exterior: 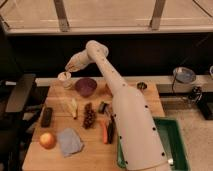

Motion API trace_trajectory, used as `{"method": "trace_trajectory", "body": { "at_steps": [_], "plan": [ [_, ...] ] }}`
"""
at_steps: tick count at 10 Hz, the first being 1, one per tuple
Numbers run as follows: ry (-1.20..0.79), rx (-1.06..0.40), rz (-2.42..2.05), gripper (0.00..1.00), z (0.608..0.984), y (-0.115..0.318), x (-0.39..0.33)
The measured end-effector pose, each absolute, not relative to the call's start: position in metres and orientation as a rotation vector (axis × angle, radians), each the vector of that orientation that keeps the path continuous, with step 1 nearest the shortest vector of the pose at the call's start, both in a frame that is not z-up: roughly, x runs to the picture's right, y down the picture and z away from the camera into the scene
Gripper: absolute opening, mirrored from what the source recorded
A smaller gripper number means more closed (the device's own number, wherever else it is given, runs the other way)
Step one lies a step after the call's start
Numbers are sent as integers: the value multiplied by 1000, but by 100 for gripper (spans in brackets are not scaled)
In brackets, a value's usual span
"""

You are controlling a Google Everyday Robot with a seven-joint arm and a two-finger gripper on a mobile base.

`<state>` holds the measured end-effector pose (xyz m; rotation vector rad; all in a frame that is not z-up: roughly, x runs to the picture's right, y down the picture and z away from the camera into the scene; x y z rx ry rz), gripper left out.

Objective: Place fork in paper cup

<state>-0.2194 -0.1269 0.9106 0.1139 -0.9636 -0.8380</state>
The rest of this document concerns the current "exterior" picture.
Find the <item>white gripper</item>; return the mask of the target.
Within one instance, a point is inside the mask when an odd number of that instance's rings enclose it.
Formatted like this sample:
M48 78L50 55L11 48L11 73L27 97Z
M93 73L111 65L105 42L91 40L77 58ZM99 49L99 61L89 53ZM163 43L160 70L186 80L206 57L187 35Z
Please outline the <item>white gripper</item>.
M79 60L76 58L71 58L65 66L65 70L68 72L77 72L80 70Z

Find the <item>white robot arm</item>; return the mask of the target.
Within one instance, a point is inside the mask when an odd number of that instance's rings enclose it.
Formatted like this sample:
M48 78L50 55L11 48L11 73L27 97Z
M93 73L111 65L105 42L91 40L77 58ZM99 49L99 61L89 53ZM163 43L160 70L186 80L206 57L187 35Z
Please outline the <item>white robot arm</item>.
M130 86L107 60L108 48L95 41L73 55L65 70L77 72L95 63L113 95L112 109L128 171L171 171L144 95Z

